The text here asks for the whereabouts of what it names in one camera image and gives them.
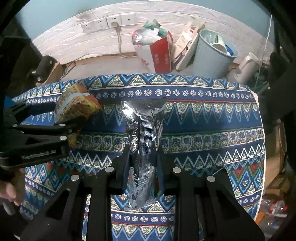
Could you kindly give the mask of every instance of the light blue bin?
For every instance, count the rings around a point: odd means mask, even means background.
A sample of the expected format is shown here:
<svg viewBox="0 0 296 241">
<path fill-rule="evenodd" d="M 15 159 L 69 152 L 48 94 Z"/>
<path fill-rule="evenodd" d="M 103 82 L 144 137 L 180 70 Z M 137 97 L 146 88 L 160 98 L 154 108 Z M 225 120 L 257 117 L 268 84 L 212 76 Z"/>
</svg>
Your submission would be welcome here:
<svg viewBox="0 0 296 241">
<path fill-rule="evenodd" d="M 223 41 L 233 51 L 232 56 L 214 48 L 205 39 L 209 34 L 211 36 L 219 35 L 207 29 L 200 31 L 192 72 L 194 76 L 219 79 L 226 74 L 229 65 L 239 55 L 239 52 L 235 45 L 226 38 L 223 38 Z"/>
</svg>

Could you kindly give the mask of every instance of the silver foil bag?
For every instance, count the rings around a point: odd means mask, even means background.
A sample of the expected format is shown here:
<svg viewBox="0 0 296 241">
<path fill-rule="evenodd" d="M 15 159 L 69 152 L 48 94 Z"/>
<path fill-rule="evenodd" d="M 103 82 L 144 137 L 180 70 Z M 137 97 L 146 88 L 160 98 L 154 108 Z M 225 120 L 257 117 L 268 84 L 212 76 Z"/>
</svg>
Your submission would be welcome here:
<svg viewBox="0 0 296 241">
<path fill-rule="evenodd" d="M 129 208 L 154 202 L 157 150 L 163 132 L 167 99 L 122 101 L 130 145 Z"/>
</svg>

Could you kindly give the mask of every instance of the wall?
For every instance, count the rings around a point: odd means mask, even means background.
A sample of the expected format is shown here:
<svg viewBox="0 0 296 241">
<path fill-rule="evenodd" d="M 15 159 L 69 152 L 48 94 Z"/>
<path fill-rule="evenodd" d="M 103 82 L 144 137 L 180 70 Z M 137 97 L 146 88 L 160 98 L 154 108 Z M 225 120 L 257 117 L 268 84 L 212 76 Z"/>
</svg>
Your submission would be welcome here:
<svg viewBox="0 0 296 241">
<path fill-rule="evenodd" d="M 31 39 L 82 12 L 124 0 L 30 0 L 17 14 L 17 20 Z M 266 37 L 270 14 L 258 0 L 183 0 L 233 17 Z"/>
<path fill-rule="evenodd" d="M 253 4 L 254 7 L 256 6 L 256 10 L 261 11 L 261 16 L 267 16 L 261 8 L 255 3 Z M 237 63 L 240 63 L 248 52 L 253 52 L 258 57 L 261 57 L 263 53 L 262 46 L 264 46 L 266 39 L 243 22 L 209 8 L 182 2 L 168 3 L 167 1 L 131 1 L 92 9 L 58 23 L 36 37 L 33 43 L 43 55 L 51 55 L 62 64 L 76 60 L 85 54 L 94 55 L 87 55 L 84 58 L 98 54 L 118 53 L 118 41 L 114 29 L 109 28 L 95 33 L 85 34 L 83 33 L 81 24 L 100 17 L 126 12 L 135 12 L 137 25 L 122 27 L 123 52 L 134 51 L 131 44 L 131 33 L 142 26 L 147 20 L 156 18 L 166 30 L 172 33 L 175 42 L 190 16 L 198 15 L 202 21 L 206 21 L 207 28 L 219 32 L 237 46 L 240 52 L 239 57 L 235 60 Z M 252 16 L 247 16 L 249 18 L 255 18 L 255 12 L 253 11 Z M 36 21 L 35 26 L 40 24 L 39 22 L 41 21 Z M 262 27 L 262 31 L 268 31 L 268 26 L 264 28 L 261 24 L 260 26 Z M 269 41 L 267 45 L 267 56 L 270 55 L 272 49 L 273 45 Z"/>
</svg>

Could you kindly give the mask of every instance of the electrical outlet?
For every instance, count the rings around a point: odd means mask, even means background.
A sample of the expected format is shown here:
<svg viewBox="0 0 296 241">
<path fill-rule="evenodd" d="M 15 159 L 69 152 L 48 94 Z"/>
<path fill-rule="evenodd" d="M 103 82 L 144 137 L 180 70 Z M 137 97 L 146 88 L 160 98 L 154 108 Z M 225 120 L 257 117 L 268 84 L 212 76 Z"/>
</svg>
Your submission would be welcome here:
<svg viewBox="0 0 296 241">
<path fill-rule="evenodd" d="M 94 25 L 96 27 L 96 31 L 108 28 L 106 18 L 100 18 L 100 19 L 94 20 Z"/>
<path fill-rule="evenodd" d="M 121 25 L 131 25 L 131 24 L 136 24 L 135 13 L 130 12 L 130 13 L 121 14 Z"/>
<path fill-rule="evenodd" d="M 119 14 L 106 17 L 106 19 L 107 19 L 107 23 L 108 23 L 109 28 L 111 28 L 112 22 L 117 22 L 119 26 L 121 25 L 121 17 Z"/>
<path fill-rule="evenodd" d="M 95 27 L 95 24 L 94 22 L 87 22 L 87 23 L 83 23 L 81 24 L 81 27 L 83 29 L 83 32 L 85 34 L 89 34 L 89 33 L 93 33 L 96 31 L 96 27 Z"/>
</svg>

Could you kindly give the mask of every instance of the patterned tablecloth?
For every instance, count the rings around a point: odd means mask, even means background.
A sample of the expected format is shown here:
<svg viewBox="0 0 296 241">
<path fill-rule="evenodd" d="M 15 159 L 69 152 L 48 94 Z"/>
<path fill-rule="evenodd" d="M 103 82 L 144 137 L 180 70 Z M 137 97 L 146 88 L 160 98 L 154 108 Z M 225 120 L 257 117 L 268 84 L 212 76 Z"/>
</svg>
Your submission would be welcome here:
<svg viewBox="0 0 296 241">
<path fill-rule="evenodd" d="M 14 101 L 55 102 L 75 82 L 84 84 L 104 111 L 90 118 L 68 158 L 26 168 L 26 200 L 20 209 L 26 218 L 33 218 L 71 175 L 95 174 L 121 154 L 127 142 L 121 100 L 165 96 L 161 145 L 166 155 L 197 177 L 226 168 L 237 201 L 255 218 L 263 190 L 265 139 L 258 105 L 247 86 L 172 74 L 103 75 L 44 85 Z M 24 123 L 52 125 L 53 115 L 30 116 Z M 155 204 L 129 212 L 124 211 L 127 203 L 127 193 L 111 198 L 113 240 L 172 240 L 173 196 L 159 196 Z"/>
</svg>

